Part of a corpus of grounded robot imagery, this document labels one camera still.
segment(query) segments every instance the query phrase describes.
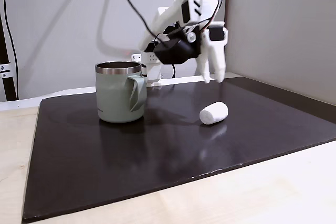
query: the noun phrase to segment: marshmallow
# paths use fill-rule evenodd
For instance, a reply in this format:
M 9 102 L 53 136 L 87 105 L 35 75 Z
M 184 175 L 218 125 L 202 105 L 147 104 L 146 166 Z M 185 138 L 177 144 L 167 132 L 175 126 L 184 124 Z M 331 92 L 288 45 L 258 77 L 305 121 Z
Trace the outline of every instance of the marshmallow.
M 221 120 L 224 120 L 229 114 L 229 109 L 222 102 L 215 102 L 207 107 L 205 107 L 200 112 L 200 117 L 202 123 L 213 124 Z

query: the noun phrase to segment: metal bracket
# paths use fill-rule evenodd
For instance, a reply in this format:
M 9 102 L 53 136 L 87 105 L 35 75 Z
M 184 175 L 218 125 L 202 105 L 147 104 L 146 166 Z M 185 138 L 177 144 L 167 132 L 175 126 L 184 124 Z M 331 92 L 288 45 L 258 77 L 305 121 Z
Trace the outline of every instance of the metal bracket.
M 0 79 L 13 77 L 12 64 L 0 64 Z

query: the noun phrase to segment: wooden table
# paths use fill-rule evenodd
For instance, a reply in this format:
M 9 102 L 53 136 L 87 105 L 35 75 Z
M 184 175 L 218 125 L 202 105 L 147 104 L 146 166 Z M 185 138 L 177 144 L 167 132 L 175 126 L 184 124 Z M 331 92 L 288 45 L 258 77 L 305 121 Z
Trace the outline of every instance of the wooden table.
M 38 107 L 0 112 L 0 223 L 21 223 Z M 336 223 L 336 142 L 39 223 Z

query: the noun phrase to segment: mug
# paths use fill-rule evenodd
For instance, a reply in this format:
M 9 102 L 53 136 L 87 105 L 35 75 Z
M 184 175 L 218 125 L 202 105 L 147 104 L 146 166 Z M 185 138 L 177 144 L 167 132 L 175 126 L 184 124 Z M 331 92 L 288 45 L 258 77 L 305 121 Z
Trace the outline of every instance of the mug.
M 147 99 L 141 64 L 134 61 L 107 61 L 96 65 L 98 116 L 110 123 L 139 119 Z

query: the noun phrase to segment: gray wall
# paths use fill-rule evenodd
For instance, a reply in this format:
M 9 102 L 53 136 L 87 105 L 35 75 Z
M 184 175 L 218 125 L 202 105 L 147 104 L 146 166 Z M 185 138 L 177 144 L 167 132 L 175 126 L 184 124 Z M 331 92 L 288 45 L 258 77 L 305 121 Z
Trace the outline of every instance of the gray wall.
M 336 0 L 227 0 L 227 71 L 336 104 Z
M 158 7 L 172 3 L 132 1 L 148 22 Z M 138 52 L 144 31 L 126 0 L 7 0 L 7 11 L 18 56 L 22 99 L 94 86 L 94 65 L 128 60 Z M 222 17 L 217 19 L 223 20 L 224 9 L 219 15 Z M 14 62 L 7 34 L 6 41 Z M 176 66 L 177 77 L 192 76 L 195 69 L 195 61 L 189 60 Z M 172 67 L 164 66 L 163 75 L 170 78 Z M 5 101 L 1 84 L 0 101 Z

